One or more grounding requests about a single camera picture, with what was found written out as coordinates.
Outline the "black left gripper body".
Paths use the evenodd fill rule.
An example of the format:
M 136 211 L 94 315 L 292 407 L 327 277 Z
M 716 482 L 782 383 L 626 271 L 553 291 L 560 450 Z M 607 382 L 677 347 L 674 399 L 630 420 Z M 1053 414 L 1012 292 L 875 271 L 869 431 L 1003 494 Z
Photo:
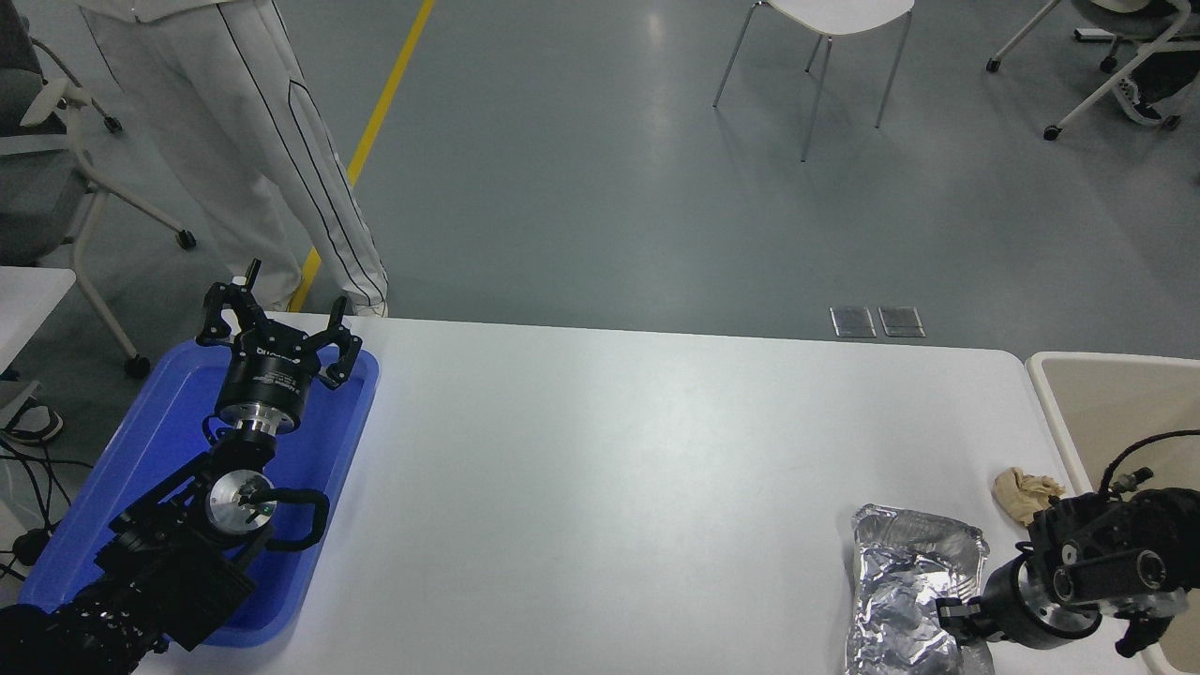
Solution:
M 233 338 L 216 413 L 238 418 L 241 407 L 262 405 L 288 418 L 304 416 L 312 380 L 322 368 L 317 350 L 305 340 L 308 334 L 292 328 L 256 328 Z

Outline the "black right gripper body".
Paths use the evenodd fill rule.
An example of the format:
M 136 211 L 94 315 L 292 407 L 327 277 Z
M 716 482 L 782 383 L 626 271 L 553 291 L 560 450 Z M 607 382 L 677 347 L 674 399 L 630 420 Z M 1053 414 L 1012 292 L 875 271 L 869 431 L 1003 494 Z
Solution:
M 1024 649 L 1045 649 L 1045 593 L 1028 577 L 1028 556 L 1019 556 L 996 569 L 980 595 L 982 640 L 1008 641 Z

